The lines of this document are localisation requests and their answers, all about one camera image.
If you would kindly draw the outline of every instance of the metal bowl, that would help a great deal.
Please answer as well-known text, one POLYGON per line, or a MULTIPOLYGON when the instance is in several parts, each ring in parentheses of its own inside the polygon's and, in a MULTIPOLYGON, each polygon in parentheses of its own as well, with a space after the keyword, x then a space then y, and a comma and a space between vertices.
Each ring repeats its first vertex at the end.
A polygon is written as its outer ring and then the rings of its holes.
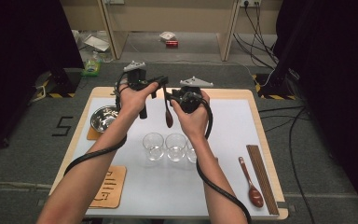
POLYGON ((104 133, 107 127, 116 119, 117 108, 115 105, 106 105, 97 109, 90 119, 91 127, 98 133, 104 133))

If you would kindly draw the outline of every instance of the clear glass cup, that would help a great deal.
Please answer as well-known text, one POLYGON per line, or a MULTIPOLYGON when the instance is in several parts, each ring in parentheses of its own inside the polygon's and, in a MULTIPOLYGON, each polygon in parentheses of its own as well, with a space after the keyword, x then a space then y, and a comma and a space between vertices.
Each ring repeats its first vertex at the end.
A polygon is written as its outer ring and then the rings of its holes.
POLYGON ((172 133, 165 139, 168 150, 168 158, 171 161, 179 161, 185 156, 186 138, 180 133, 172 133))
POLYGON ((190 140, 188 140, 188 139, 187 139, 187 143, 186 143, 186 155, 187 155, 187 158, 189 161, 196 163, 196 161, 197 161, 196 150, 193 148, 190 140))
POLYGON ((146 157, 159 161, 164 156, 164 137, 159 133, 148 133, 143 140, 146 157))

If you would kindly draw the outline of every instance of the hand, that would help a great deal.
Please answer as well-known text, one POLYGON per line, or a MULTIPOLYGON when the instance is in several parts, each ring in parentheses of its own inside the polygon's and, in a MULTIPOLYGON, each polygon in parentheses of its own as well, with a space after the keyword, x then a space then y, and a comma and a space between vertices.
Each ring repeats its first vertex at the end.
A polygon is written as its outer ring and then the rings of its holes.
MULTIPOLYGON (((209 104, 210 98, 208 94, 205 91, 201 91, 201 94, 202 98, 209 104)), ((208 113, 205 106, 200 104, 193 113, 187 114, 176 101, 171 100, 171 104, 179 118, 183 132, 190 141, 205 138, 205 130, 208 124, 208 113)))
POLYGON ((127 110, 139 114, 145 107, 145 101, 149 94, 156 91, 158 87, 157 82, 150 83, 141 91, 134 91, 127 84, 121 84, 119 87, 121 110, 127 110))

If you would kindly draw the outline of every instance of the gray carpet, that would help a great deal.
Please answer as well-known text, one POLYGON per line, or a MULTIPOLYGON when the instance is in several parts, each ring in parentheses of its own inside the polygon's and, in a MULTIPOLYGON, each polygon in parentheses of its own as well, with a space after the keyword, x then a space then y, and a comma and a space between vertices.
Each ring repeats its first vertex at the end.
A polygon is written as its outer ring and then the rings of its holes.
MULTIPOLYGON (((22 189, 19 186, 0 185, 0 224, 36 221, 92 89, 97 86, 112 86, 126 65, 104 63, 100 75, 81 79, 74 98, 46 98, 31 104, 23 113, 8 138, 9 147, 0 148, 0 182, 21 182, 28 185, 22 185, 22 189), (67 135, 64 135, 66 129, 57 128, 61 117, 72 117, 63 119, 61 123, 63 126, 71 126, 67 135)), ((268 69, 259 67, 249 69, 252 74, 269 72, 268 69)), ((259 111, 303 105, 299 99, 290 101, 258 98, 252 77, 240 65, 149 63, 147 77, 158 76, 169 77, 168 87, 179 87, 181 79, 195 76, 212 82, 214 88, 251 90, 259 111)), ((46 76, 41 76, 36 85, 40 85, 45 78, 46 76)), ((341 167, 329 157, 328 149, 321 140, 315 123, 310 120, 308 111, 296 121, 290 150, 291 119, 299 111, 297 108, 260 112, 290 215, 279 222, 255 223, 311 223, 309 209, 296 183, 291 152, 298 181, 307 196, 315 223, 358 223, 358 196, 341 167)))

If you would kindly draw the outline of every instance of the right hand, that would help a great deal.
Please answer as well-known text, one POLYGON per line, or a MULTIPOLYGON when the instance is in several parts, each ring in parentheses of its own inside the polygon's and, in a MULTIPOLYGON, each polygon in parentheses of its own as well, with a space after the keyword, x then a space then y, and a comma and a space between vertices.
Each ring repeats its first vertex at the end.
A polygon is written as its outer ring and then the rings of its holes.
MULTIPOLYGON (((206 94, 205 91, 201 91, 201 94, 202 98, 209 104, 210 98, 208 94, 206 94)), ((208 124, 208 113, 205 106, 200 104, 193 113, 187 114, 176 101, 171 100, 171 104, 179 118, 182 131, 190 141, 205 138, 205 130, 208 124)))

